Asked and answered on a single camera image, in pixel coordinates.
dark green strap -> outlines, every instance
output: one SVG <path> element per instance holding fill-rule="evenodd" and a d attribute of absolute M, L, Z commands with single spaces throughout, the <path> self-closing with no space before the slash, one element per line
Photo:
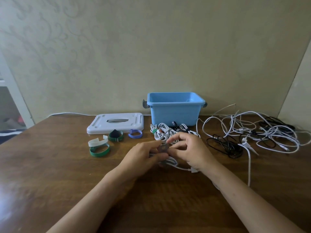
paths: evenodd
<path fill-rule="evenodd" d="M 95 151 L 96 151 L 96 149 L 97 149 L 98 147 L 101 147 L 101 146 L 104 146 L 104 145 L 105 145 L 105 146 L 108 146 L 108 149 L 106 149 L 105 151 L 100 152 L 100 153 L 95 153 Z M 91 156 L 94 156 L 94 157 L 96 157 L 96 158 L 98 158 L 98 157 L 103 157 L 104 155 L 108 154 L 109 151 L 110 151 L 110 146 L 109 146 L 108 143 L 105 143 L 105 144 L 99 145 L 99 146 L 90 147 L 90 154 L 91 154 Z"/>
<path fill-rule="evenodd" d="M 122 141 L 123 140 L 123 132 L 118 131 L 118 133 L 120 135 L 118 138 L 111 137 L 111 133 L 109 133 L 108 140 L 109 141 Z"/>

person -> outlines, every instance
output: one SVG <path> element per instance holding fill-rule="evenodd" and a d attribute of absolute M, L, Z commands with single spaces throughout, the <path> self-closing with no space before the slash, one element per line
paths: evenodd
<path fill-rule="evenodd" d="M 169 155 L 185 160 L 207 176 L 219 188 L 249 232 L 303 232 L 221 165 L 199 137 L 180 132 L 170 137 L 167 143 L 177 139 L 181 141 L 171 146 L 168 154 L 157 153 L 152 157 L 149 157 L 149 153 L 156 153 L 161 141 L 135 145 L 121 163 L 108 172 L 48 233 L 96 232 L 126 183 L 143 175 Z"/>

gray bin handle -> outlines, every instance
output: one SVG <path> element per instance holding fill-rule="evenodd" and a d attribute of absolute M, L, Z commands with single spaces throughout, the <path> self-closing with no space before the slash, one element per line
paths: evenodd
<path fill-rule="evenodd" d="M 142 100 L 142 106 L 143 106 L 145 109 L 150 108 L 150 105 L 148 105 L 147 102 L 146 102 L 145 100 Z"/>

blue plastic bin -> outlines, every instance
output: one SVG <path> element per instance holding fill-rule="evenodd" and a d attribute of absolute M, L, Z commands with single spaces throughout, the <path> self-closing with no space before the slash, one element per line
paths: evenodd
<path fill-rule="evenodd" d="M 151 109 L 152 124 L 168 126 L 172 126 L 173 121 L 178 125 L 196 125 L 200 109 L 207 106 L 205 100 L 193 92 L 152 92 L 142 104 Z"/>

person's left hand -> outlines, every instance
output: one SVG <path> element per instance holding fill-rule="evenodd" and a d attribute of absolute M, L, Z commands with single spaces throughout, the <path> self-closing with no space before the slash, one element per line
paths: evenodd
<path fill-rule="evenodd" d="M 116 167 L 126 180 L 131 180 L 145 174 L 154 164 L 166 160 L 167 153 L 157 153 L 157 147 L 162 144 L 161 141 L 142 142 L 135 145 L 126 154 L 121 163 Z"/>

